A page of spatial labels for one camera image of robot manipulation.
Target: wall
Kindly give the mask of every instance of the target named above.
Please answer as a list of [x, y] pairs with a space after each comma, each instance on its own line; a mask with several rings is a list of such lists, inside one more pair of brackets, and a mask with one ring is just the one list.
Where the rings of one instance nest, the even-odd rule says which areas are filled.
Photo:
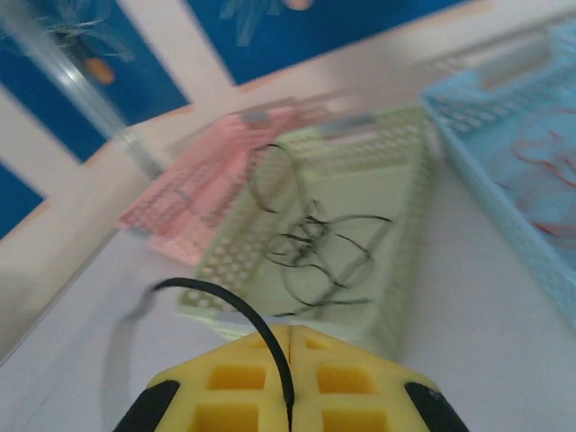
[[[289, 98], [315, 104], [318, 97], [338, 113], [416, 100], [438, 73], [410, 65], [568, 10], [573, 0], [471, 2], [241, 86], [231, 83], [179, 0], [120, 4], [194, 100], [193, 106], [133, 127], [168, 164], [189, 144], [188, 134], [254, 105]], [[113, 142], [80, 166], [1, 88], [0, 112], [0, 158], [49, 197], [0, 241], [1, 358], [113, 231], [119, 213], [148, 180]]]

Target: black wire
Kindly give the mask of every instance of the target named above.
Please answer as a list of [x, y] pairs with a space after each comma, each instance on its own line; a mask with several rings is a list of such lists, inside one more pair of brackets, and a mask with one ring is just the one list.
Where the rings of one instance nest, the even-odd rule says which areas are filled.
[[[298, 162], [294, 159], [287, 148], [281, 144], [275, 143], [267, 144], [260, 148], [255, 148], [251, 150], [247, 156], [247, 189], [250, 191], [252, 197], [254, 198], [256, 205], [262, 211], [278, 213], [277, 210], [272, 209], [266, 205], [262, 195], [257, 190], [255, 185], [255, 155], [269, 148], [280, 149], [288, 157], [296, 181], [298, 199], [302, 213], [302, 216], [293, 224], [291, 224], [286, 232], [275, 234], [272, 237], [265, 251], [265, 258], [268, 261], [281, 267], [280, 275], [282, 277], [284, 289], [294, 300], [303, 305], [303, 307], [299, 308], [298, 310], [277, 314], [275, 316], [296, 316], [312, 309], [320, 308], [323, 310], [323, 308], [331, 305], [354, 305], [370, 302], [370, 299], [335, 301], [333, 298], [340, 290], [350, 289], [358, 286], [364, 282], [367, 276], [372, 272], [372, 269], [374, 268], [374, 251], [382, 242], [386, 233], [389, 231], [393, 220], [372, 214], [349, 214], [336, 217], [332, 220], [320, 219], [320, 216], [324, 213], [324, 206], [319, 200], [309, 198], [306, 184], [304, 182]], [[338, 224], [354, 220], [372, 220], [382, 222], [382, 226], [368, 241], [368, 245], [366, 247], [361, 246], [351, 238], [335, 232], [335, 227]], [[349, 242], [361, 253], [360, 256], [349, 263], [338, 276], [334, 274], [329, 266], [328, 261], [320, 252], [330, 237], [337, 237]], [[278, 245], [282, 241], [289, 247], [289, 250], [278, 250], [277, 248], [274, 248], [275, 245]], [[319, 264], [311, 262], [313, 258], [315, 258]], [[287, 270], [295, 268], [313, 269], [315, 271], [321, 272], [328, 279], [328, 288], [315, 300], [305, 301], [293, 289], [288, 278]], [[368, 269], [368, 271], [364, 272], [364, 277], [354, 282], [349, 281], [349, 279], [354, 276], [359, 269], [363, 268]]]
[[292, 373], [290, 372], [290, 366], [286, 356], [284, 355], [284, 351], [280, 347], [280, 344], [274, 336], [274, 333], [268, 327], [262, 317], [258, 315], [258, 313], [252, 309], [249, 304], [239, 298], [236, 294], [228, 291], [225, 288], [222, 288], [215, 283], [190, 279], [187, 277], [173, 277], [152, 286], [150, 288], [150, 292], [155, 293], [170, 287], [181, 287], [212, 294], [220, 299], [223, 299], [226, 303], [236, 308], [254, 325], [268, 346], [270, 354], [272, 354], [272, 357], [276, 363], [276, 367], [278, 368], [280, 382], [282, 384], [282, 393], [286, 403], [288, 426], [289, 430], [292, 430], [292, 412], [294, 405], [294, 383]]

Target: pink plastic basket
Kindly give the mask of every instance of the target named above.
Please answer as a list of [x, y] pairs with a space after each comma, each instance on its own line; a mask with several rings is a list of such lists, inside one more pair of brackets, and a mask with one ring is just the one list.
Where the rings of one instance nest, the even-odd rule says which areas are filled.
[[120, 217], [119, 226], [148, 233], [152, 248], [195, 266], [246, 184], [248, 152], [299, 126], [293, 107], [219, 119]]

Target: table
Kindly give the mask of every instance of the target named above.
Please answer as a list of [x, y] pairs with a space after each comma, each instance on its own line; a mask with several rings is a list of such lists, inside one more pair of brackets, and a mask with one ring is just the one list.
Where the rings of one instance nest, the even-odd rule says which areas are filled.
[[[148, 284], [189, 274], [117, 233], [0, 366], [0, 430], [110, 431], [154, 374], [224, 344], [176, 314], [177, 290], [119, 324]], [[471, 431], [576, 430], [576, 335], [445, 166], [401, 362]]]

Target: blue plastic basket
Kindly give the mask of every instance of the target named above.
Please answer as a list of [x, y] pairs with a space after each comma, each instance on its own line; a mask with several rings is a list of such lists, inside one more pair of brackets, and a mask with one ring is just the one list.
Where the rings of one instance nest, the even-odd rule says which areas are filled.
[[[536, 69], [535, 54], [544, 59]], [[519, 74], [530, 65], [531, 72]], [[495, 85], [497, 77], [501, 80]], [[531, 177], [522, 177], [528, 172], [524, 162], [506, 156], [512, 155], [518, 134], [531, 129], [541, 134], [545, 127], [562, 130], [562, 144], [576, 155], [576, 115], [546, 114], [555, 110], [576, 113], [576, 22], [552, 28], [539, 45], [432, 85], [423, 99], [454, 169], [576, 328], [576, 239], [569, 245], [552, 242], [520, 210], [524, 204], [520, 205], [518, 197], [527, 196], [522, 188], [531, 185], [522, 179]], [[504, 187], [503, 176], [508, 179]], [[550, 194], [542, 196], [548, 199]], [[576, 224], [576, 188], [562, 199], [539, 205], [538, 217], [558, 218], [563, 208], [564, 217], [569, 215]]]

